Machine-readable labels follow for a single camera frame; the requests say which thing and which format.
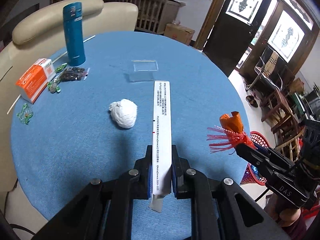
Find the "floor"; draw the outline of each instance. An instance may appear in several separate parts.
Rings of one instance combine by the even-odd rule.
[[[262,110],[251,107],[245,100],[247,93],[244,89],[244,83],[242,77],[237,71],[233,71],[229,76],[229,80],[237,90],[247,112],[249,126],[251,131],[260,132],[269,142],[271,147],[275,147],[275,138],[270,131],[270,125],[267,122],[261,123]],[[257,198],[265,189],[265,186],[258,184],[246,184],[242,185],[242,188],[253,198]],[[265,197],[258,201],[261,207],[264,207],[266,203]],[[43,225],[46,224],[47,220],[30,204],[29,200],[23,193],[23,190],[17,183],[17,187],[8,194],[6,202],[5,217],[9,223],[21,225],[25,228],[30,229],[33,232],[37,232]],[[15,232],[21,240],[31,239],[31,235],[19,229],[15,229]]]

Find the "white stick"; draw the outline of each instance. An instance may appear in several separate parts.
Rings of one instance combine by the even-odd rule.
[[[92,38],[94,38],[96,35],[91,36],[90,38],[87,38],[86,40],[83,41],[83,43],[85,43],[88,40],[91,40]]]
[[[7,114],[10,113],[10,111],[12,110],[12,108],[14,107],[14,105],[16,104],[16,102],[19,100],[20,97],[21,97],[21,95],[19,95],[19,96],[17,97],[17,99],[13,102],[13,104],[12,104],[12,106],[9,108],[9,111],[7,112]]]
[[[54,61],[52,61],[52,64],[55,63],[58,59],[61,59],[66,54],[67,54],[67,51],[65,53],[61,54],[59,57],[57,57]]]
[[[86,40],[83,41],[83,43],[85,43],[85,42],[88,41],[88,40],[91,40],[91,39],[94,38],[95,36],[96,36],[96,35],[93,35],[93,36],[91,36],[90,38],[87,38]],[[52,64],[55,63],[58,59],[61,59],[61,58],[62,58],[64,55],[66,55],[66,54],[67,54],[67,51],[66,51],[65,53],[61,54],[59,57],[57,57],[54,61],[52,61]],[[10,111],[12,110],[12,108],[13,108],[14,105],[17,103],[17,101],[19,100],[20,97],[21,97],[21,95],[19,95],[19,96],[17,97],[17,99],[13,102],[13,104],[12,104],[12,106],[9,108],[7,114],[10,113]]]

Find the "thermos lid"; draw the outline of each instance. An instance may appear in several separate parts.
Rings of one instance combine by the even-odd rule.
[[[66,5],[62,10],[63,20],[66,21],[74,17],[80,17],[82,15],[81,7],[82,7],[81,2],[73,2]]]

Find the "person's hand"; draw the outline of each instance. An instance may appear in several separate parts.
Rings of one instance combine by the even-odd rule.
[[[280,225],[281,227],[291,226],[300,217],[301,210],[287,208],[283,210],[280,214],[277,214],[277,200],[278,196],[273,193],[268,201],[268,204],[265,206],[264,211],[275,221],[277,221],[280,218],[281,220],[278,222],[278,225]]]

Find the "window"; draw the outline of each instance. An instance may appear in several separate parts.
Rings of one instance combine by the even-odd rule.
[[[244,23],[251,24],[262,0],[231,0],[226,11]]]
[[[297,50],[304,32],[298,24],[283,11],[268,43],[289,62]]]
[[[268,10],[267,10],[267,13],[266,13],[265,17],[263,18],[262,23],[261,23],[261,25],[260,25],[260,27],[259,27],[256,35],[254,36],[254,38],[253,38],[252,41],[251,41],[251,44],[252,44],[252,45],[255,45],[255,44],[256,44],[258,38],[259,38],[260,35],[262,34],[262,32],[263,32],[263,30],[264,30],[264,27],[267,25],[267,23],[268,23],[271,15],[272,15],[272,13],[273,13],[273,11],[274,11],[275,8],[276,8],[277,3],[278,3],[277,0],[271,0],[271,3],[270,3],[269,8],[268,8]]]
[[[240,68],[242,66],[243,62],[247,59],[247,57],[249,56],[251,51],[252,51],[252,49],[248,47],[247,50],[242,55],[241,59],[239,60],[239,62],[237,64],[237,68]]]
[[[303,20],[303,22],[308,26],[310,30],[313,27],[313,21],[310,19],[308,14],[305,12],[304,9],[295,1],[295,0],[284,0]]]

